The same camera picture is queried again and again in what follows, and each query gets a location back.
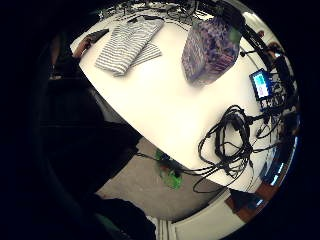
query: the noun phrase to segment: green object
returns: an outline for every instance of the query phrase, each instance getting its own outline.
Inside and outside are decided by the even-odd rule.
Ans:
[[[182,183],[182,176],[176,170],[171,169],[164,159],[169,161],[175,161],[167,154],[157,149],[155,158],[158,159],[157,171],[162,178],[165,185],[172,189],[179,189]]]

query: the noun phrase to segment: purple bag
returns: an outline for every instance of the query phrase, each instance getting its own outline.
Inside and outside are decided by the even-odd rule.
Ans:
[[[217,80],[236,62],[241,34],[221,17],[192,26],[182,54],[187,80],[206,85]]]

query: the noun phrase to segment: white table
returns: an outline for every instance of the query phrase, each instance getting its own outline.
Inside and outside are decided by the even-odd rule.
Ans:
[[[71,45],[77,43],[89,32],[109,28],[110,32],[119,22],[108,19],[97,23]],[[108,71],[94,66],[111,34],[105,35],[82,57],[80,67],[102,97],[145,138],[166,152],[187,168],[208,166],[198,157],[198,143],[206,132],[216,124],[225,110],[232,104],[245,109],[247,115],[259,115],[259,104],[255,100],[249,74],[265,68],[257,54],[239,56],[236,64],[213,84],[203,88],[190,86],[184,76],[181,55],[187,39],[187,32],[175,24],[165,23],[151,40],[163,56],[135,66],[123,77],[113,77]],[[253,48],[245,39],[241,48]],[[251,142],[261,121],[251,126]],[[240,145],[240,137],[234,131],[227,131],[228,139]],[[213,152],[213,140],[204,145],[203,155],[218,162]],[[257,141],[255,148],[269,146],[269,139]],[[266,161],[267,152],[252,154],[254,164],[253,181],[258,177]],[[230,188],[245,191],[250,184],[252,170],[248,166],[242,176]],[[223,170],[208,179],[227,185],[233,179]]]

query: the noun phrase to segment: gray striped towel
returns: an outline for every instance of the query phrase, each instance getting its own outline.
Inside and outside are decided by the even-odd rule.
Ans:
[[[161,56],[158,47],[149,41],[163,24],[163,20],[156,19],[117,26],[95,66],[112,71],[114,76],[121,76],[130,66]]]

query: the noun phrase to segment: gray carpet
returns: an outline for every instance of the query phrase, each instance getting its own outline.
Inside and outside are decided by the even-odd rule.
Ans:
[[[154,156],[156,147],[142,139],[139,152]],[[120,198],[131,201],[148,216],[163,220],[182,220],[201,210],[218,192],[198,194],[192,191],[199,177],[182,176],[178,190],[167,187],[156,172],[156,162],[135,156],[128,165],[113,179],[109,180],[98,194],[105,199]],[[210,191],[220,185],[205,180],[201,190]]]

